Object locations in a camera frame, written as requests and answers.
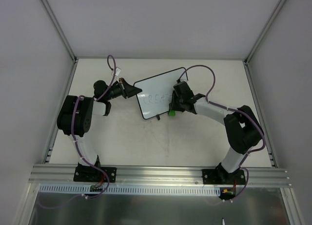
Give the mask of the green whiteboard eraser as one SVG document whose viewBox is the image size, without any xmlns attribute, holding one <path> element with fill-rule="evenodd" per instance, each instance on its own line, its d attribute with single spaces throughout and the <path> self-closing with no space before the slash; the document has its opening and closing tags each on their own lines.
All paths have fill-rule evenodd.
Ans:
<svg viewBox="0 0 312 225">
<path fill-rule="evenodd" d="M 176 112 L 174 110 L 170 110 L 168 112 L 168 116 L 170 116 L 170 117 L 174 117 L 175 115 L 176 115 Z"/>
</svg>

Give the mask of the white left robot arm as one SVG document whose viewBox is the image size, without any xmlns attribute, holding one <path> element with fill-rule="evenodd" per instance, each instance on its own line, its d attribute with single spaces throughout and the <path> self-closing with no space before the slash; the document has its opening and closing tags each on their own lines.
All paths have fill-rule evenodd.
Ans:
<svg viewBox="0 0 312 225">
<path fill-rule="evenodd" d="M 99 80 L 94 83 L 94 96 L 68 95 L 63 102 L 57 118 L 57 127 L 73 142 L 78 154 L 76 174 L 85 175 L 91 181 L 101 178 L 100 160 L 87 132 L 91 128 L 92 118 L 108 116 L 111 110 L 110 100 L 122 96 L 131 98 L 142 92 L 141 88 L 130 85 L 124 78 L 118 79 L 109 85 Z"/>
</svg>

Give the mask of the small black-framed whiteboard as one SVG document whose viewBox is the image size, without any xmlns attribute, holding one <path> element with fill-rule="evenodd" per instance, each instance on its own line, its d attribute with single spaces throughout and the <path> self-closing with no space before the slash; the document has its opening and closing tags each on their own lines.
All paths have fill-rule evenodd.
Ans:
<svg viewBox="0 0 312 225">
<path fill-rule="evenodd" d="M 142 91 L 136 94 L 141 115 L 148 120 L 169 111 L 169 103 L 172 100 L 173 86 L 177 80 L 188 80 L 184 67 L 170 70 L 152 77 L 139 80 L 134 86 Z"/>
</svg>

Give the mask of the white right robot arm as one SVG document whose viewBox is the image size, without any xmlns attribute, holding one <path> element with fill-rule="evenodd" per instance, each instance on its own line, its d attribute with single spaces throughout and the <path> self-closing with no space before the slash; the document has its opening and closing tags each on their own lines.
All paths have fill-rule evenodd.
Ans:
<svg viewBox="0 0 312 225">
<path fill-rule="evenodd" d="M 249 106 L 229 108 L 209 101 L 203 94 L 194 94 L 186 81 L 173 86 L 170 111 L 190 112 L 208 117 L 224 125 L 230 148 L 216 168 L 203 178 L 205 184 L 232 184 L 248 153 L 260 141 L 264 132 Z"/>
</svg>

